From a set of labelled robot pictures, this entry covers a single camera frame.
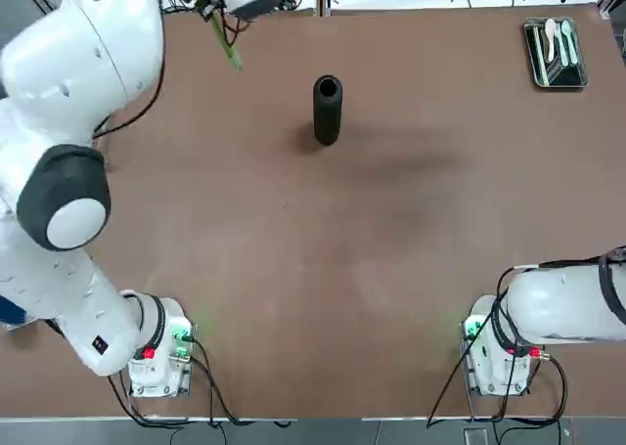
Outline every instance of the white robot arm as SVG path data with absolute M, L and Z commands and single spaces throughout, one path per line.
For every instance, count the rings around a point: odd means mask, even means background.
M 481 296 L 463 323 L 468 341 L 487 320 L 469 351 L 469 387 L 519 394 L 540 346 L 625 340 L 625 261 L 620 247 L 581 261 L 522 266 L 500 307 L 494 295 Z
M 82 247 L 111 212 L 94 128 L 150 87 L 162 53 L 158 0 L 64 0 L 0 55 L 0 295 L 54 320 L 97 375 L 129 365 L 144 396 L 177 394 L 192 325 L 172 299 L 118 293 Z

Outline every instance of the table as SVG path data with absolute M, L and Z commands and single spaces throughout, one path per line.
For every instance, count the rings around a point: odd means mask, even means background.
M 561 15 L 578 25 L 582 93 L 532 86 L 521 24 Z M 626 76 L 593 6 L 275 17 L 241 37 L 243 72 L 193 16 L 166 35 L 160 98 L 108 145 L 112 218 L 90 250 L 120 289 L 182 303 L 241 417 L 424 417 L 458 322 L 506 267 L 624 243 Z M 323 73 L 345 98 L 321 150 Z M 550 351 L 568 414 L 626 415 L 623 345 Z M 45 326 L 2 335 L 0 358 L 0 416 L 122 415 Z M 554 409 L 542 370 L 510 414 Z M 193 390 L 141 409 L 206 417 Z M 458 376 L 439 414 L 468 413 Z

